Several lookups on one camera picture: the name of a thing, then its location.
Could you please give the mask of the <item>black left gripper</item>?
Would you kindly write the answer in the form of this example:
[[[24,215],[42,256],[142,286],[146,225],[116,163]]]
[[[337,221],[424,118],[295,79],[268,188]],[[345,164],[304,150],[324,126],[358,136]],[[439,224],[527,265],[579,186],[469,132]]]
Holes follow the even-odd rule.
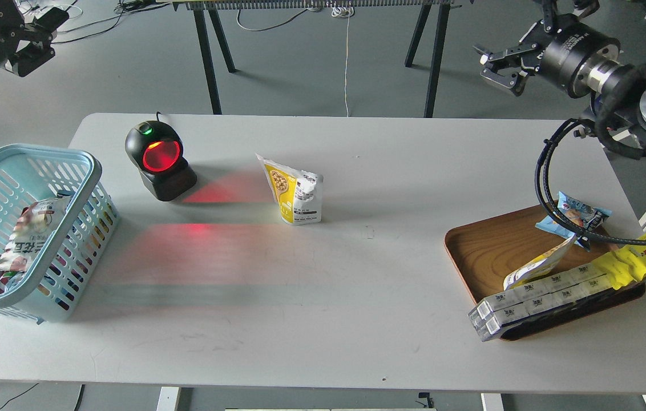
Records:
[[[69,13],[51,7],[41,17],[24,22],[14,1],[0,1],[0,67],[18,77],[34,72],[54,55],[52,41]]]

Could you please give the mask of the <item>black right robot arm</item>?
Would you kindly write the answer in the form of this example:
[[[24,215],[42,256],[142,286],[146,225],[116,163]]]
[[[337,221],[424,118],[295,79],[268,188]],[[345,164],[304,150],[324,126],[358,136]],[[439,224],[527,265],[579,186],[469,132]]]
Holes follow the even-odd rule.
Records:
[[[541,1],[540,8],[542,18],[517,45],[499,52],[477,47],[482,78],[516,96],[530,76],[571,98],[594,94],[599,104],[590,128],[599,142],[623,157],[646,157],[646,63],[618,62],[620,42],[582,22],[599,8],[597,1],[576,1],[565,14],[555,1]]]

